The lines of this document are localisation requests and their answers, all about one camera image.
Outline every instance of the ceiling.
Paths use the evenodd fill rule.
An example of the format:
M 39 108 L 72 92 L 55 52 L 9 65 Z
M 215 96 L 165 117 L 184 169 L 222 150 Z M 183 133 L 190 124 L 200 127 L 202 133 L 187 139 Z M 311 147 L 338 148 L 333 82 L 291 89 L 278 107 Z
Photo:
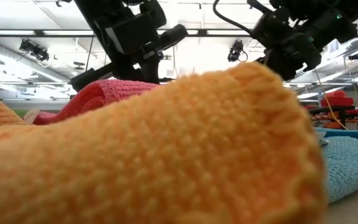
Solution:
M 214 15 L 212 10 L 213 0 L 164 0 L 159 2 L 168 21 L 162 27 L 164 29 L 173 27 L 178 23 L 184 25 L 187 29 L 235 28 Z M 262 13 L 256 9 L 250 9 L 245 2 L 245 0 L 222 0 L 218 5 L 218 11 L 248 28 L 253 28 Z M 269 0 L 260 2 L 270 7 Z M 62 6 L 58 7 L 55 0 L 0 0 L 0 29 L 90 29 L 74 1 L 69 4 L 60 2 L 60 4 Z M 139 11 L 136 7 L 132 7 L 132 10 L 134 13 Z M 0 58 L 4 57 L 6 60 L 6 65 L 4 67 L 0 66 L 0 69 L 8 70 L 7 74 L 0 74 L 0 82 L 6 82 L 7 80 L 18 82 L 21 80 L 66 82 L 82 72 L 82 70 L 75 69 L 77 66 L 73 62 L 88 64 L 88 69 L 100 68 L 109 63 L 101 44 L 97 39 L 92 41 L 90 37 L 26 38 L 48 48 L 51 59 L 45 63 L 37 63 L 30 55 L 22 54 L 19 50 L 22 39 L 19 36 L 0 37 Z M 175 56 L 174 60 L 162 60 L 160 62 L 159 76 L 161 78 L 176 78 L 194 72 L 201 73 L 207 70 L 219 70 L 234 66 L 236 63 L 227 61 L 227 54 L 236 39 L 243 41 L 250 61 L 263 56 L 263 46 L 251 38 L 187 37 L 174 48 L 164 52 L 164 54 L 175 54 Z M 326 75 L 343 69 L 341 60 L 337 60 L 335 63 L 337 64 L 335 66 L 330 62 L 331 67 L 327 65 L 320 68 L 321 72 Z M 24 85 L 20 86 L 19 96 L 16 93 L 15 97 L 28 98 L 28 95 L 21 95 L 21 93 L 26 92 L 26 88 L 28 89 L 27 91 L 33 91 L 34 88 L 41 90 L 37 91 L 37 94 L 33 94 L 33 98 L 40 98 L 39 93 L 43 92 L 43 90 L 45 90 L 45 94 L 42 95 L 42 98 L 50 98 L 51 96 L 64 98 L 68 94 L 74 93 L 73 90 L 67 90 L 70 89 L 68 85 L 59 85 L 53 90 L 45 86 L 31 85 L 25 87 Z M 17 85 L 12 88 L 12 91 L 15 89 L 18 89 Z

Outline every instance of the blue knit cloth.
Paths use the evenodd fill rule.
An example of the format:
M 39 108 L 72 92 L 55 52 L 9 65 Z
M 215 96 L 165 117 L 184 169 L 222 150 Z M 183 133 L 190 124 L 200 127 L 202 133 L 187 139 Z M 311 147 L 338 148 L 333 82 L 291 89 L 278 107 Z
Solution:
M 316 128 L 326 132 L 323 147 L 328 171 L 329 201 L 335 202 L 358 190 L 358 131 Z

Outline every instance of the red towel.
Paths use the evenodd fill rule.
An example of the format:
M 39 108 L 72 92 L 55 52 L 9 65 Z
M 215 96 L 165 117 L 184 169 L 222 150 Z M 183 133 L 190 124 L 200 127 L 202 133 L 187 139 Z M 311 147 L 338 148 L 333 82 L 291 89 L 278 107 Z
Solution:
M 87 85 L 58 113 L 40 112 L 34 124 L 45 125 L 63 121 L 104 105 L 139 95 L 158 85 L 122 80 L 98 80 Z

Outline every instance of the orange cloth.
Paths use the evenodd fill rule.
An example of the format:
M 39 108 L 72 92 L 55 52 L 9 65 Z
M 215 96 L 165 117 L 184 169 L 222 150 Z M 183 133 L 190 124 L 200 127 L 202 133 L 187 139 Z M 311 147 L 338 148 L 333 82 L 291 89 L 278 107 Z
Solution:
M 61 123 L 19 119 L 0 103 L 0 224 L 323 222 L 310 118 L 259 64 Z

